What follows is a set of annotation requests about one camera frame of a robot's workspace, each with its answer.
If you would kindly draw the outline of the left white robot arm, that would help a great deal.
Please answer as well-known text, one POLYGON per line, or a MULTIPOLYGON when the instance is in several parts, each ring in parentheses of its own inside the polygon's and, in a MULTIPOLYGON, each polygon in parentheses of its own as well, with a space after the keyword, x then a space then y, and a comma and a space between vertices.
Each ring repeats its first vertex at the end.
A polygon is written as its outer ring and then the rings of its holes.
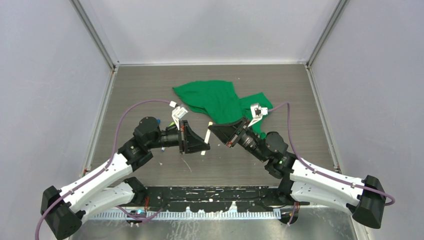
POLYGON ((133 137, 113 152, 105 163, 73 183, 57 189, 48 187, 42 194, 40 213, 58 240, 64 240, 82 226, 90 215, 109 208, 145 204, 147 189, 130 174, 153 158, 152 149, 178 147, 181 154, 210 150, 187 120, 160 129, 156 118, 144 117, 133 137))

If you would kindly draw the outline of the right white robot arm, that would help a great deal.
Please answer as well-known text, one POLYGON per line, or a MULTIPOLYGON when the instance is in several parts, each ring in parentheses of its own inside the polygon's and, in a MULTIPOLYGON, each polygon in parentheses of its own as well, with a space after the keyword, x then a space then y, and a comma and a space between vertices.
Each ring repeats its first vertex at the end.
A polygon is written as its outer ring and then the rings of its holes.
POLYGON ((312 164, 289 152, 289 145, 277 131, 261 138, 249 123, 243 117, 210 125, 208 130, 227 147, 240 145, 266 163, 264 169, 280 180, 275 194, 281 204, 323 205, 350 215, 366 227, 381 228, 387 197, 378 178, 346 176, 312 164))

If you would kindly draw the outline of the white marker green tip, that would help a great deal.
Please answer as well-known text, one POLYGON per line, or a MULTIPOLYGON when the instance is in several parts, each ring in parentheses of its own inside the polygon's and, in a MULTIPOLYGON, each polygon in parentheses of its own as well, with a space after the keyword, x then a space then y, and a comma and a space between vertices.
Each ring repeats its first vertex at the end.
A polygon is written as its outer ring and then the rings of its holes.
MULTIPOLYGON (((211 131, 210 131, 209 129, 207 129, 206 134, 205 134, 205 139, 204 139, 204 142, 205 142, 206 144, 208 144, 208 143, 209 143, 210 135, 211 135, 211 131)), ((206 150, 203 150, 200 154, 201 154, 202 156, 204 156, 204 155, 206 154, 206 150)))

